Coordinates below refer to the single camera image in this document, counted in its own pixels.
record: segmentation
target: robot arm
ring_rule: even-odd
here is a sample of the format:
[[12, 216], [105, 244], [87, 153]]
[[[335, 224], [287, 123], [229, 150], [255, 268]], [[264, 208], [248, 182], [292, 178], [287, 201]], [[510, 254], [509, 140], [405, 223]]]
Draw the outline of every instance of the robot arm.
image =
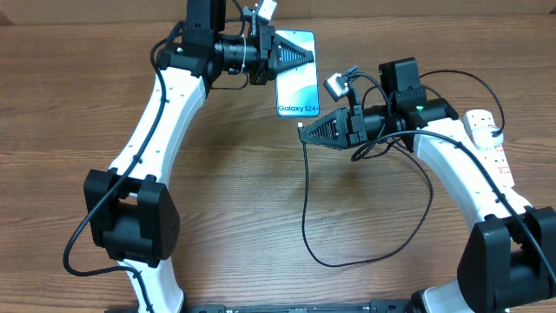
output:
[[[510, 216], [477, 164], [460, 146], [453, 145], [461, 144], [479, 160], [533, 233], [550, 266], [555, 267], [556, 213], [552, 208], [535, 210], [512, 190], [513, 179], [501, 148], [503, 136], [493, 136], [497, 129], [492, 115], [482, 110], [467, 112], [464, 125], [445, 99], [428, 101], [412, 58], [385, 63], [380, 70], [381, 85], [393, 100], [389, 108], [362, 108], [350, 78], [355, 72], [351, 69], [325, 82], [334, 100], [348, 97], [350, 109], [337, 109], [301, 127], [300, 139], [343, 150], [406, 130], [428, 131], [446, 138], [418, 134], [419, 131], [401, 136], [406, 147], [427, 163], [447, 188], [471, 235], [457, 279], [416, 292], [400, 312], [498, 312], [555, 297], [551, 275], [525, 231]], [[512, 241], [522, 244], [521, 249], [511, 251]]]
[[[180, 148], [189, 123], [205, 101], [206, 92], [203, 78], [191, 76], [189, 70], [167, 68], [161, 73], [167, 88], [167, 105], [155, 134], [143, 152], [142, 162], [135, 166], [129, 177], [143, 180], [151, 175], [156, 177], [158, 183], [169, 186], [175, 155]], [[135, 132], [122, 153], [109, 167], [117, 169], [117, 175], [123, 174], [128, 168], [133, 156], [147, 136], [160, 105], [161, 93], [161, 85], [156, 77], [149, 104]]]
[[[132, 162], [137, 162], [137, 151], [159, 114], [163, 84], [158, 77], [149, 104], [122, 153], [107, 172], [92, 170], [83, 186], [95, 244], [105, 248], [122, 267], [141, 273], [144, 286], [129, 272], [141, 313], [187, 310], [187, 299], [176, 283], [170, 260], [180, 217], [168, 185], [185, 132], [213, 82], [226, 70], [229, 74], [247, 73], [251, 84], [264, 85], [285, 70], [314, 62], [312, 51], [296, 46], [268, 26], [275, 9], [273, 0], [243, 10], [242, 21], [252, 23], [248, 38], [219, 33], [224, 30], [225, 8], [225, 0], [188, 1], [188, 20], [172, 29], [156, 58], [166, 85], [166, 103], [140, 161], [124, 175]], [[282, 58], [284, 46], [303, 58]], [[119, 188], [113, 198], [100, 202], [117, 182]], [[128, 196], [136, 198], [136, 205], [121, 201]], [[90, 213], [93, 208], [98, 208], [94, 215]]]

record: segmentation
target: power strip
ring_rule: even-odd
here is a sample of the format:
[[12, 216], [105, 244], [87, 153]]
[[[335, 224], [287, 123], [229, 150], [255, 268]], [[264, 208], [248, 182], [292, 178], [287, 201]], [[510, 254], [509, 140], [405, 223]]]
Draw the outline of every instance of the power strip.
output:
[[504, 134], [493, 137], [492, 133], [499, 128], [496, 127], [493, 114], [487, 110], [470, 110], [463, 117], [466, 133], [479, 151], [482, 163], [490, 169], [491, 173], [497, 173], [495, 180], [503, 187], [514, 186], [510, 165], [507, 162], [506, 153], [502, 148]]

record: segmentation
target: cable clip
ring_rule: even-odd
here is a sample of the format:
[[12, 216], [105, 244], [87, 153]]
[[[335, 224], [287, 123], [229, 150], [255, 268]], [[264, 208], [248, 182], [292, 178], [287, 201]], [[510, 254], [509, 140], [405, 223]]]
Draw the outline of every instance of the cable clip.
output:
[[133, 278], [137, 279], [140, 275], [141, 275], [142, 270], [137, 271], [136, 273], [133, 274]]
[[153, 304], [152, 303], [145, 303], [145, 304], [147, 304], [147, 308], [146, 308], [147, 312], [153, 313], [154, 312], [153, 311]]
[[242, 38], [243, 38], [243, 63], [242, 63], [241, 73], [243, 73], [243, 69], [245, 69], [245, 58], [247, 56], [247, 39], [245, 39], [245, 34], [242, 34]]
[[139, 164], [142, 163], [142, 159], [138, 155], [133, 155], [131, 158], [134, 162], [138, 162]]

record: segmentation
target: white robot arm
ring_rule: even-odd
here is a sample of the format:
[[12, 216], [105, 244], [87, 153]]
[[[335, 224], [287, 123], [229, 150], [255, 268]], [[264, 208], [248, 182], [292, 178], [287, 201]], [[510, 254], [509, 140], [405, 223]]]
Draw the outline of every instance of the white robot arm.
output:
[[[202, 77], [194, 77], [189, 70], [167, 68], [162, 70], [162, 77], [166, 84], [166, 106], [155, 134], [142, 154], [142, 162], [135, 166], [129, 177], [139, 180], [147, 176], [156, 177], [157, 183], [169, 186], [170, 173], [175, 155], [180, 149], [183, 137], [195, 113], [202, 107], [206, 93]], [[152, 96], [139, 124], [122, 153], [110, 165], [121, 175], [131, 163], [137, 149], [149, 132], [155, 120], [161, 98], [161, 84], [158, 77], [155, 81]], [[178, 313], [182, 310], [185, 294], [178, 287], [175, 280], [171, 258], [161, 260], [155, 268], [144, 262], [124, 259], [118, 261], [122, 266], [133, 267], [142, 273], [142, 279], [147, 286], [149, 300], [153, 303], [155, 312]], [[139, 300], [139, 313], [147, 312], [147, 304], [142, 296], [141, 286], [134, 274], [128, 272], [129, 280]]]
[[[364, 76], [381, 87], [355, 70], [325, 82], [335, 101], [347, 96], [350, 108], [301, 125], [301, 141], [341, 150], [360, 147], [352, 157], [357, 161], [361, 151], [400, 137], [439, 177], [471, 231], [456, 280], [416, 292], [397, 310], [386, 305], [386, 312], [498, 312], [555, 297], [556, 212], [536, 210], [512, 189], [503, 134], [492, 114], [472, 110], [461, 122], [445, 99], [427, 100], [428, 87], [420, 84], [414, 58], [382, 64], [381, 92], [387, 105], [363, 108], [353, 81]], [[521, 249], [511, 251], [512, 241], [522, 244]], [[374, 302], [370, 306], [373, 312], [380, 307]]]

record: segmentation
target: wood grain surface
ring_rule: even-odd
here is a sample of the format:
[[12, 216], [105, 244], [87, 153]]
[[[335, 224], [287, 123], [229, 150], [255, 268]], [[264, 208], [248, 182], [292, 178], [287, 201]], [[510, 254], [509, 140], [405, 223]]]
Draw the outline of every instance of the wood grain surface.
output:
[[[229, 0], [227, 7], [238, 16]], [[275, 18], [547, 14], [554, 7], [556, 0], [279, 0]], [[0, 0], [2, 10], [15, 25], [179, 21], [187, 0]]]
[[[556, 204], [555, 16], [276, 24], [315, 32], [320, 81], [353, 64], [378, 76], [379, 63], [403, 57], [416, 57], [421, 72], [482, 77], [504, 105], [516, 190], [538, 207]], [[136, 302], [125, 274], [73, 277], [62, 253], [86, 212], [83, 179], [90, 169], [105, 170], [129, 139], [154, 82], [150, 47], [172, 26], [0, 27], [0, 311], [101, 312]], [[216, 84], [240, 80], [224, 75]], [[423, 83], [458, 112], [488, 109], [500, 124], [493, 99], [468, 77]], [[344, 105], [321, 88], [323, 114]], [[173, 262], [189, 302], [362, 303], [453, 279], [468, 231], [434, 175], [433, 208], [400, 254], [335, 270], [311, 259], [301, 238], [297, 122], [276, 115], [269, 83], [212, 91], [189, 126], [170, 183], [182, 230]], [[427, 186], [404, 156], [351, 163], [351, 151], [310, 147], [308, 154], [308, 240], [323, 261], [379, 256], [406, 240], [425, 209]], [[71, 262], [80, 270], [114, 264], [89, 228]], [[555, 310], [556, 302], [545, 301], [516, 311]]]
[[3, 13], [2, 6], [0, 6], [0, 25], [12, 25], [11, 20]]

